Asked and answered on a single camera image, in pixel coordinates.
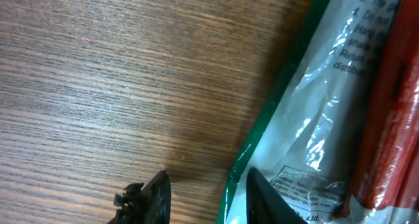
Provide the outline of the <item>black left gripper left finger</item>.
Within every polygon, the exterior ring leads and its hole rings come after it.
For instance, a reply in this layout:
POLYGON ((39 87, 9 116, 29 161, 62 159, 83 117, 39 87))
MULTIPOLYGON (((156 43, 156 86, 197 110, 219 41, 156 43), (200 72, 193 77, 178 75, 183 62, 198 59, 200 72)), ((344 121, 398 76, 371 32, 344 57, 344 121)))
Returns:
POLYGON ((107 224, 169 224, 171 183, 165 170, 159 171, 147 184, 131 183, 114 197, 118 207, 107 224))

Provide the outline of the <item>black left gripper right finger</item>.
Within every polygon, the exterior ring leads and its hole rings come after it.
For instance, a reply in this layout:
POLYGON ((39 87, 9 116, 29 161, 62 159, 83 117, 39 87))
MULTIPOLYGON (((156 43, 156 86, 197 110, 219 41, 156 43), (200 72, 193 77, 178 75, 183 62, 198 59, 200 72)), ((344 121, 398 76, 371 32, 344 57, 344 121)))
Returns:
POLYGON ((306 224, 254 167, 246 178, 246 216, 247 224, 306 224))

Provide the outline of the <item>green packaged goods bag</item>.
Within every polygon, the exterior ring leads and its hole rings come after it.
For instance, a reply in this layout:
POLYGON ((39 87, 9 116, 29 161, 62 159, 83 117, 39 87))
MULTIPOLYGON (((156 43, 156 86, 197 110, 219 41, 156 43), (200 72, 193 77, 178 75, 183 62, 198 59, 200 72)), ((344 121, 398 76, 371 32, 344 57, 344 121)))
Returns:
POLYGON ((371 88, 402 0, 313 0, 227 178, 218 223, 247 223, 251 167, 306 223, 342 207, 371 88))

